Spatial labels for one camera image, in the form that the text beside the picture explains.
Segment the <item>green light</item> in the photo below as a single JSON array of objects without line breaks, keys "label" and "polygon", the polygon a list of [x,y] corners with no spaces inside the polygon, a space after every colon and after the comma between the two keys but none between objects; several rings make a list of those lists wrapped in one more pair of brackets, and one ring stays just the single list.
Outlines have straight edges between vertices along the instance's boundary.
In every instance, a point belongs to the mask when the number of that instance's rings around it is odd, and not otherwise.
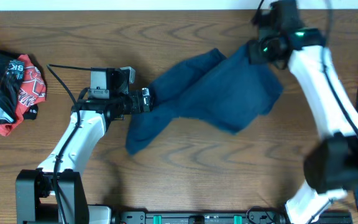
[{"label": "green light", "polygon": [[242,216],[235,215],[234,216],[234,224],[242,224]]},{"label": "green light", "polygon": [[296,32],[295,35],[297,35],[298,37],[303,37],[305,34],[305,32]]},{"label": "green light", "polygon": [[161,215],[154,215],[153,216],[153,224],[161,224],[161,223],[162,223]]}]

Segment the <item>black mount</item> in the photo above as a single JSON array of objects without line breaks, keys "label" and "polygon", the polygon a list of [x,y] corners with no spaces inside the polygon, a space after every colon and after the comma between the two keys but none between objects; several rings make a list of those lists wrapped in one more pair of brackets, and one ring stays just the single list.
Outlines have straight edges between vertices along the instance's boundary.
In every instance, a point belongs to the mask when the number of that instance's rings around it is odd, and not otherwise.
[{"label": "black mount", "polygon": [[358,139],[341,133],[325,139],[303,164],[305,179],[319,194],[358,188]]},{"label": "black mount", "polygon": [[124,119],[126,114],[139,114],[149,112],[152,109],[151,97],[145,94],[145,90],[132,90],[127,94],[120,94],[111,99],[88,99],[79,98],[75,106],[71,107],[71,112],[78,110],[96,111],[104,115],[106,130],[110,123],[116,119]]},{"label": "black mount", "polygon": [[[60,195],[68,223],[89,223],[90,215],[79,172],[66,170],[59,174]],[[16,178],[17,223],[59,223],[56,204],[41,203],[49,196],[52,173],[22,170]]]},{"label": "black mount", "polygon": [[[234,213],[147,213],[122,212],[121,223],[126,224],[289,224],[285,215],[275,210],[251,208]],[[351,224],[350,213],[324,212],[315,224]]]}]

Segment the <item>wooden table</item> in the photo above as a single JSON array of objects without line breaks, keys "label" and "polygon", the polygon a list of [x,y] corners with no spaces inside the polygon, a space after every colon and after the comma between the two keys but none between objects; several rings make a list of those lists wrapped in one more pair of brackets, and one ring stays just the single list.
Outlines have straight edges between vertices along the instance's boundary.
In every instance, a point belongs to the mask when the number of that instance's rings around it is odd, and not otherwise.
[{"label": "wooden table", "polygon": [[[325,11],[302,11],[323,29]],[[233,54],[254,38],[254,11],[0,12],[0,49],[33,54],[44,67],[47,102],[35,121],[0,136],[0,223],[16,222],[14,182],[55,147],[70,118],[71,101],[47,63],[125,67],[146,86],[174,64],[217,47]],[[336,70],[355,102],[358,11],[336,11],[331,36]],[[72,92],[90,84],[88,72],[57,70]],[[115,121],[93,151],[83,176],[88,203],[157,210],[247,210],[286,202],[304,180],[302,161],[318,142],[303,92],[288,71],[276,71],[285,92],[268,116],[231,136],[202,122],[173,121],[131,157],[124,145],[130,117]],[[334,208],[349,209],[352,194]]]}]

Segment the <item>camera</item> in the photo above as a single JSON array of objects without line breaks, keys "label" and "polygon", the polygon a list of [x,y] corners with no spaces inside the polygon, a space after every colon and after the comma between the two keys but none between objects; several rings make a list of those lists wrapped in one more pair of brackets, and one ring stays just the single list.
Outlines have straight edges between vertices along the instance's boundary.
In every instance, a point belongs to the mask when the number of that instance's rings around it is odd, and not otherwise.
[{"label": "camera", "polygon": [[286,69],[293,50],[324,44],[320,31],[301,21],[295,0],[273,2],[265,13],[258,9],[252,23],[258,26],[259,38],[249,42],[250,64],[272,63]]},{"label": "camera", "polygon": [[152,111],[152,96],[148,88],[129,90],[135,82],[132,67],[92,68],[91,85],[78,98],[75,110],[93,110],[103,113],[106,124],[115,119],[124,119],[125,114],[139,114]]}]

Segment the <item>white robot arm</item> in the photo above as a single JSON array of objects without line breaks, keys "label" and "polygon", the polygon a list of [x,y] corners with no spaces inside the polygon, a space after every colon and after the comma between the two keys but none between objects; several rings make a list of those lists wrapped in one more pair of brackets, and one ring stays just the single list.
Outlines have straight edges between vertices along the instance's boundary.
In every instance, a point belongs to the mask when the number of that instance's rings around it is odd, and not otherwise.
[{"label": "white robot arm", "polygon": [[[354,136],[356,134],[344,117],[323,73],[322,50],[323,47],[318,45],[294,50],[288,62],[288,68],[298,80],[308,100],[320,139],[330,138],[336,133]],[[338,79],[331,52],[329,49],[325,49],[324,52],[328,77],[351,120],[358,128],[358,113]],[[347,191],[344,189],[328,190],[325,194],[318,194],[305,181],[296,195],[285,204],[285,208],[292,223],[305,224],[317,221],[319,214],[329,208],[333,201],[346,196]]]},{"label": "white robot arm", "polygon": [[[80,93],[72,107],[67,130],[52,153],[36,170],[22,170],[17,176],[17,223],[110,224],[114,217],[108,206],[87,205],[81,176],[95,145],[111,121],[124,119],[125,114],[152,109],[149,90],[129,91],[128,84],[134,83],[135,78],[135,70],[131,67],[87,69],[49,66],[90,70],[91,85]],[[85,93],[88,93],[88,99],[83,100]],[[51,205],[40,203],[40,197],[49,195],[57,198],[58,215],[51,212],[56,211],[50,208]]]}]

